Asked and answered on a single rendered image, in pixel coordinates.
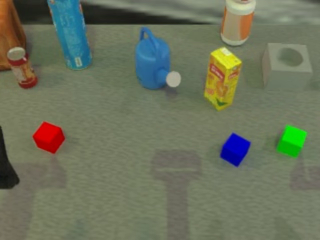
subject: yellow carton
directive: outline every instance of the yellow carton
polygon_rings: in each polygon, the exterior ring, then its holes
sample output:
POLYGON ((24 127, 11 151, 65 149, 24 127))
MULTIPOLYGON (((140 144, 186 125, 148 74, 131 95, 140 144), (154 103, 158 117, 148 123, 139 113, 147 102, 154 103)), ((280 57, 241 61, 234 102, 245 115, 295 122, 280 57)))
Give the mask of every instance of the yellow carton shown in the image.
POLYGON ((204 97, 220 111, 234 100, 242 61, 225 47, 210 54, 204 97))

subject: gray box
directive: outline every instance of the gray box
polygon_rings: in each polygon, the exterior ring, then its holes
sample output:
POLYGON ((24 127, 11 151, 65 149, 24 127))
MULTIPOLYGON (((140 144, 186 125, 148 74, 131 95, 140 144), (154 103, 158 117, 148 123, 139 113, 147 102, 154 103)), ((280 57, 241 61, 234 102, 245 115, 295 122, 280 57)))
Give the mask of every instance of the gray box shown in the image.
POLYGON ((262 57, 267 90, 301 91, 313 76, 306 45, 268 43, 262 57))

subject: green cube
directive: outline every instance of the green cube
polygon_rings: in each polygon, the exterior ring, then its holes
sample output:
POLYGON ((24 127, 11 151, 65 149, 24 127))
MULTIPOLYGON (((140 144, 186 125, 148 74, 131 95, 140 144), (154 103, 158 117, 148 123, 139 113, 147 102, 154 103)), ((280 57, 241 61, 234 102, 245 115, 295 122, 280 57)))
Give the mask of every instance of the green cube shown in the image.
POLYGON ((286 125, 276 150, 279 153, 296 158, 304 147, 306 137, 306 131, 295 126, 286 125))

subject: table surface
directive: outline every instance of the table surface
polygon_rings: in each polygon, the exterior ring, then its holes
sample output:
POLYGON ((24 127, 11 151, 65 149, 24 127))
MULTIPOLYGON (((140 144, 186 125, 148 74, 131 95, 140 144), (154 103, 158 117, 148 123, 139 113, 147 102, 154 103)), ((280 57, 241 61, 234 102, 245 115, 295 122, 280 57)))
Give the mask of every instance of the table surface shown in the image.
POLYGON ((89 25, 93 64, 72 71, 53 26, 25 26, 39 83, 22 89, 0 72, 0 124, 20 177, 0 191, 0 239, 320 239, 319 27, 253 26, 245 45, 229 47, 243 70, 221 112, 203 97, 209 54, 224 45, 219 26, 149 26, 170 45, 177 90, 139 85, 140 27, 89 25), (263 89, 267 43, 307 45, 307 89, 263 89), (43 121, 65 133, 55 155, 33 142, 43 121), (275 151, 285 124, 308 131, 297 159, 275 151), (239 168, 219 158, 231 132, 252 142, 239 168))

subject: blue cylinder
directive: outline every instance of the blue cylinder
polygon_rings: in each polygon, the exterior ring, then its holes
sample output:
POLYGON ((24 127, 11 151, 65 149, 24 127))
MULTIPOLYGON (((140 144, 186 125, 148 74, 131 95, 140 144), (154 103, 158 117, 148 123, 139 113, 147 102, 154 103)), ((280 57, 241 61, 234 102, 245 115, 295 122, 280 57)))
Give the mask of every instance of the blue cylinder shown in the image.
POLYGON ((170 49, 167 43, 155 37, 147 27, 142 27, 139 42, 135 47, 135 72, 139 83, 151 90, 164 87, 170 64, 170 49))
POLYGON ((68 68, 81 70, 92 63, 85 19, 79 0, 47 0, 68 68))

